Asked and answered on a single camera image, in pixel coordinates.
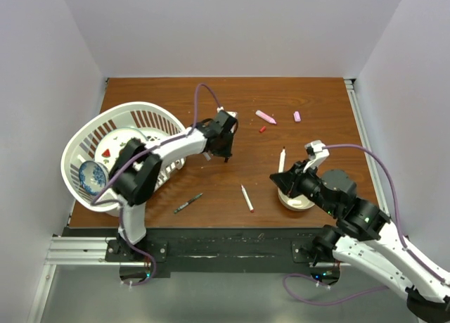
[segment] white marker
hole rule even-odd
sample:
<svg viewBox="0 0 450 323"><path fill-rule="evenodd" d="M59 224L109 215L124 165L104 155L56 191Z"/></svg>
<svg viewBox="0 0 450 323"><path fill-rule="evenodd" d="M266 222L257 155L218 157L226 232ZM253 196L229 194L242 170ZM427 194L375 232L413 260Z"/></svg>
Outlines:
<svg viewBox="0 0 450 323"><path fill-rule="evenodd" d="M285 159L286 159L286 150L283 147L283 150L280 153L280 163L278 164L278 173L282 173L284 171Z"/></svg>
<svg viewBox="0 0 450 323"><path fill-rule="evenodd" d="M250 210L251 213L253 213L254 212L254 208L252 206L252 203L250 202L250 199L248 198L247 191L245 190L243 185L241 185L240 188L242 189L242 194L244 195L244 199L245 199L245 202L248 205L248 209Z"/></svg>

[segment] laundry basket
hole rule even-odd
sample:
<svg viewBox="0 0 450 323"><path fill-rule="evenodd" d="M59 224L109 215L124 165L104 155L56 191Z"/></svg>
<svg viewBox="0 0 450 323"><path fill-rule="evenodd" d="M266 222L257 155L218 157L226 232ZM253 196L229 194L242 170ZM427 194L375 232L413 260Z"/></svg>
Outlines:
<svg viewBox="0 0 450 323"><path fill-rule="evenodd" d="M136 133L139 139L155 141L184 130L185 127L178 119L153 103L137 101L111 108L88 122L65 147L61 158L61 173L65 185L84 207L94 212L106 212L118 216L115 204L95 207L90 205L94 196L88 194L80 185L79 166L86 160L100 161L99 158L102 158L103 164L110 170L119 155L120 147L131 138L130 134ZM182 158L167 167L161 167L155 190L170 178L175 169L180 170L184 162L185 158ZM112 189L108 189L100 200L111 198L117 198L117 194Z"/></svg>

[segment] plastic basket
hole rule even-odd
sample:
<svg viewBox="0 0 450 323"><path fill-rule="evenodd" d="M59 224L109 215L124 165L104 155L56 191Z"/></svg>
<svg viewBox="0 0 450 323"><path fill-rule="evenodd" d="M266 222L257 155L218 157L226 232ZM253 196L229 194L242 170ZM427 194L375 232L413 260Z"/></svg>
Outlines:
<svg viewBox="0 0 450 323"><path fill-rule="evenodd" d="M171 113L153 103L124 103L101 113L87 123L69 141L61 158L61 173L70 193L84 207L94 212L106 212L118 216L117 205L90 205L94 196L88 194L79 184L79 166L86 160L94 160L96 149L101 140L116 129L132 128L139 130L149 141L155 141L185 130L185 127ZM175 171L180 170L185 158L162 167L157 179L156 189L160 188ZM117 194L108 189L100 200L117 198Z"/></svg>

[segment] gray floor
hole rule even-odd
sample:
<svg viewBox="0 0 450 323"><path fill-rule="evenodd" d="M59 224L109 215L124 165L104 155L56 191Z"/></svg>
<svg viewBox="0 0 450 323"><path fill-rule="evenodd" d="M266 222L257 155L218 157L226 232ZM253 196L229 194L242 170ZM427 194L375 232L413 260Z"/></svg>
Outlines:
<svg viewBox="0 0 450 323"><path fill-rule="evenodd" d="M175 273L134 287L121 285L118 267L59 267L43 323L172 322L417 322L406 303L381 291L333 307L317 307L291 298L280 274ZM378 286L351 267L343 269L330 291L298 278L292 290L310 300L337 300Z"/></svg>

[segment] wooden table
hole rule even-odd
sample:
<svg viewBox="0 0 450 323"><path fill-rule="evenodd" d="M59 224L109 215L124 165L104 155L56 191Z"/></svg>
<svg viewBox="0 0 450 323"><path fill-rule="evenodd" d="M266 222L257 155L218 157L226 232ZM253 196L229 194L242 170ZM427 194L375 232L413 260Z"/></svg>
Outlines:
<svg viewBox="0 0 450 323"><path fill-rule="evenodd" d="M285 168L307 157L304 145L320 139L325 144L361 144L347 90L341 78L152 78L110 79L101 111L130 101L155 103L174 114L185 126L193 123L195 86L207 83L226 110L238 112L239 129L228 163L206 161L202 155L187 158L177 172L147 202L147 227L322 227L333 224L317 207L304 212L284 208L269 179L278 170L283 146ZM199 120L216 114L206 89L200 94ZM255 115L273 114L277 125ZM302 121L293 120L298 110ZM259 129L266 126L264 133ZM359 195L376 203L364 154L335 149L320 172L338 168L358 184ZM250 213L240 190L243 184L255 207ZM178 214L174 210L196 194L203 196ZM79 203L71 227L116 227L118 221L87 210Z"/></svg>

